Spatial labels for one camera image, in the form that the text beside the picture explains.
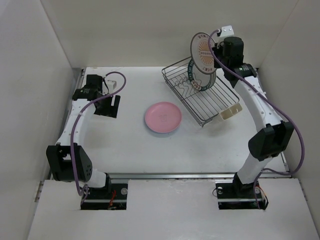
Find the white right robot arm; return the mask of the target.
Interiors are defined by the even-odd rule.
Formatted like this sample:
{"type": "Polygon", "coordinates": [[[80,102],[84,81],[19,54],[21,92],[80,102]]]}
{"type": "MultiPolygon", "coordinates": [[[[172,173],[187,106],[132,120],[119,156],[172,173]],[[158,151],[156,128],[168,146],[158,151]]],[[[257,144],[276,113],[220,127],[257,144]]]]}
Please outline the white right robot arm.
{"type": "Polygon", "coordinates": [[[248,141],[249,155],[234,175],[232,193],[243,197],[254,187],[254,181],[267,164],[283,152],[292,136],[294,126],[284,121],[267,102],[258,74],[251,64],[244,63],[244,42],[229,36],[212,48],[224,77],[241,96],[254,121],[256,134],[248,141]]]}

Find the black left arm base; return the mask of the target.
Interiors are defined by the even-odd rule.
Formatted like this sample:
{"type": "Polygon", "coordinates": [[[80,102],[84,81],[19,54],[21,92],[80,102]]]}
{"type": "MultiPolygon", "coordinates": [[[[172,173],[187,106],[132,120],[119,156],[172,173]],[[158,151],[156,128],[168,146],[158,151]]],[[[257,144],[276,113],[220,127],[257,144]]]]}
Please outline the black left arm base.
{"type": "Polygon", "coordinates": [[[80,205],[81,210],[126,210],[128,184],[112,183],[110,189],[91,188],[88,197],[80,205]]]}

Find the pink plastic plate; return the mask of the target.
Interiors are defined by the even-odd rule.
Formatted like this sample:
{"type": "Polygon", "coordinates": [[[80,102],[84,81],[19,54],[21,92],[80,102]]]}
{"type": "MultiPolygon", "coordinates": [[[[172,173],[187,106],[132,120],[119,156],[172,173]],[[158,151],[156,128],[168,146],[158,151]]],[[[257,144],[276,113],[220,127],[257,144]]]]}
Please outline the pink plastic plate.
{"type": "Polygon", "coordinates": [[[180,126],[182,117],[181,110],[175,104],[162,101],[151,105],[146,110],[144,121],[153,132],[167,134],[180,126]]]}

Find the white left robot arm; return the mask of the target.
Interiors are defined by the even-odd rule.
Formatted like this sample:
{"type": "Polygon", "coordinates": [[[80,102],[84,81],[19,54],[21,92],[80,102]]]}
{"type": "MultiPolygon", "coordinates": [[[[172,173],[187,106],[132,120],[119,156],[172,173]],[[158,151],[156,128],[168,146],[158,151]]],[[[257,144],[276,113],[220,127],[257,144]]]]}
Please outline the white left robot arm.
{"type": "Polygon", "coordinates": [[[121,97],[114,94],[115,80],[89,74],[85,85],[74,91],[71,110],[61,136],[46,149],[46,157],[53,178],[60,182],[78,181],[100,198],[111,195],[112,186],[107,173],[93,167],[83,144],[90,119],[94,115],[116,118],[121,97]]]}

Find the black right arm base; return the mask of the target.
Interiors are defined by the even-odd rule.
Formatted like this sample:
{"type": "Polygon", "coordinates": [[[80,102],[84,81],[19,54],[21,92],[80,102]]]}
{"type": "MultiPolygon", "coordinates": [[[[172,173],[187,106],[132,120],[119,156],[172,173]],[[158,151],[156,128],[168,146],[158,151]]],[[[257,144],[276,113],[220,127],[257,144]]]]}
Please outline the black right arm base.
{"type": "Polygon", "coordinates": [[[232,182],[216,182],[212,194],[219,210],[266,210],[269,200],[259,186],[237,192],[232,182]]]}

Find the large patterned plate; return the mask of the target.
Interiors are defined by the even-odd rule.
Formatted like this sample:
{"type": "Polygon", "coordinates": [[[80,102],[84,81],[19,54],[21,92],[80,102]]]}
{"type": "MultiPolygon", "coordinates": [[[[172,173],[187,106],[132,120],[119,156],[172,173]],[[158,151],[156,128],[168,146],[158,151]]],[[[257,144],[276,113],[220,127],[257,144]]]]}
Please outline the large patterned plate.
{"type": "Polygon", "coordinates": [[[187,75],[190,84],[199,92],[210,89],[216,82],[216,72],[212,74],[202,73],[192,59],[187,66],[187,75]]]}

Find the blue plastic plate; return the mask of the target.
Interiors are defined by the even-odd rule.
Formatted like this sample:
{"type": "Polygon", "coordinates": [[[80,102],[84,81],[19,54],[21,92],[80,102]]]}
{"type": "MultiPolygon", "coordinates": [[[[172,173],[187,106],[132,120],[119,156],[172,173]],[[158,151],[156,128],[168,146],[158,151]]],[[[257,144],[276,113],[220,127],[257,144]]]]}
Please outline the blue plastic plate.
{"type": "Polygon", "coordinates": [[[156,131],[153,131],[152,129],[150,129],[145,121],[143,122],[143,125],[144,125],[144,128],[145,128],[145,131],[150,136],[153,136],[155,138],[170,138],[171,136],[173,136],[175,133],[177,133],[180,130],[180,126],[179,126],[173,131],[166,132],[166,133],[160,133],[160,132],[156,132],[156,131]]]}

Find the patterned white plate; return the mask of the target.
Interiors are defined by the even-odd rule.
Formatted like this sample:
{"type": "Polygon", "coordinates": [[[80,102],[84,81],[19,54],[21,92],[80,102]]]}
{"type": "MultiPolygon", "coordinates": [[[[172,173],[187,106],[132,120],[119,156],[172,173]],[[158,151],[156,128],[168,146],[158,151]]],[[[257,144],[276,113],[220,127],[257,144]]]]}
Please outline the patterned white plate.
{"type": "Polygon", "coordinates": [[[209,43],[212,47],[215,46],[215,41],[204,32],[196,33],[190,42],[191,58],[198,70],[206,75],[211,75],[216,70],[209,43]]]}

